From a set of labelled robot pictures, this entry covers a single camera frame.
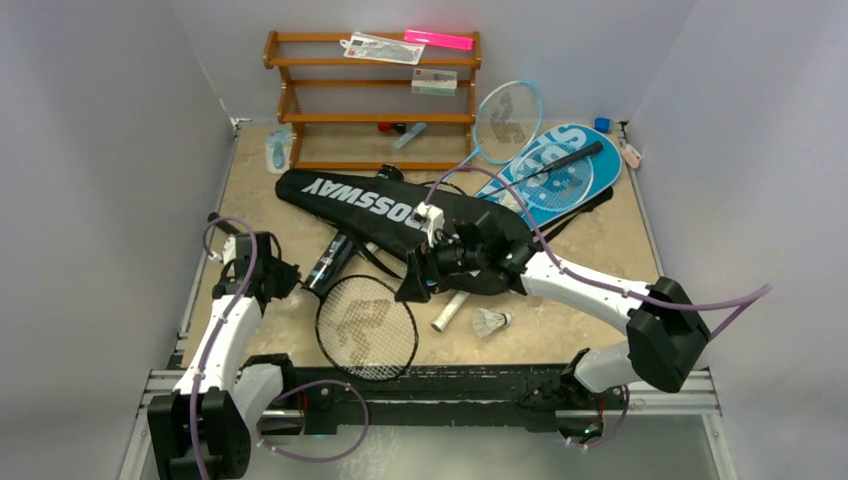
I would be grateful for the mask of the black badminton racket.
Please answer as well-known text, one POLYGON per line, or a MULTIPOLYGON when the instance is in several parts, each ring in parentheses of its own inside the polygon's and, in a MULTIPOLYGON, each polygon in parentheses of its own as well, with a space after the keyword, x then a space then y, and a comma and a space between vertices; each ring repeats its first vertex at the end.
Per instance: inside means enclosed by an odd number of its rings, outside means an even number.
MULTIPOLYGON (((246 223, 211 213, 209 228, 227 235, 248 233, 253 252, 255 234, 246 223)), ((222 254, 205 246, 209 258, 221 262, 222 254)), ((292 362, 284 354, 245 355, 254 329, 267 312, 254 299, 244 298, 241 287, 235 296, 213 299, 209 329, 193 367, 202 381, 217 388, 230 388, 246 377, 250 368, 274 371, 288 381, 292 362)), ((355 378, 382 382, 403 375, 415 358, 419 333, 410 307, 395 299, 394 289, 368 275, 355 274, 335 280, 319 305, 314 320, 315 338, 325 359, 355 378)))

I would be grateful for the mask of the black Crossway racket bag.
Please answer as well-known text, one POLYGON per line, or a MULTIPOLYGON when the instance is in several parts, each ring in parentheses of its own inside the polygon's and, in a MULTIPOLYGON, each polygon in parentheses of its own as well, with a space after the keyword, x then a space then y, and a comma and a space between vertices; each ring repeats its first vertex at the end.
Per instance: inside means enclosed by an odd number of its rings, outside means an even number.
POLYGON ((403 180, 328 172, 291 170, 275 184, 276 196, 301 208, 340 232, 377 245, 407 262, 427 242, 424 228, 413 219, 415 207, 425 202, 444 211, 444 230, 453 235, 458 224, 468 222, 502 232, 512 238, 529 236, 529 226, 519 214, 496 203, 427 187, 403 180))

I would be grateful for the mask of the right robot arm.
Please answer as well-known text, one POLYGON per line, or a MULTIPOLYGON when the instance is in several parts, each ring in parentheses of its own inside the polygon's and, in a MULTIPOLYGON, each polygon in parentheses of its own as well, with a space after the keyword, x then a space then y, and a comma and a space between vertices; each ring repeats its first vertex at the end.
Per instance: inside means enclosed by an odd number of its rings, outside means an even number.
POLYGON ((625 339, 582 351, 567 364, 561 392, 573 406, 584 407, 600 392, 638 381, 677 393, 709 343, 705 322, 670 278, 620 279, 551 255, 529 234, 511 236, 467 222, 457 228, 454 240, 423 241, 408 251, 397 300, 426 303, 445 289, 479 295, 511 291, 605 322, 625 339))

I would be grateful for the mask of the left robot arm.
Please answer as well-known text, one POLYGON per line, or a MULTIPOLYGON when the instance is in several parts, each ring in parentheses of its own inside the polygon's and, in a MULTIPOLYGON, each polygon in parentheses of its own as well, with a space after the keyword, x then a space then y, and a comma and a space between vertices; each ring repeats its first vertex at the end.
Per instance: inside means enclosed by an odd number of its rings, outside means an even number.
POLYGON ((297 399, 287 355, 246 354, 267 305, 297 286, 297 266, 282 260, 276 236, 267 231, 230 236, 223 263, 211 290, 210 320, 189 368, 147 408, 163 479, 242 478, 264 409, 284 409, 297 399))

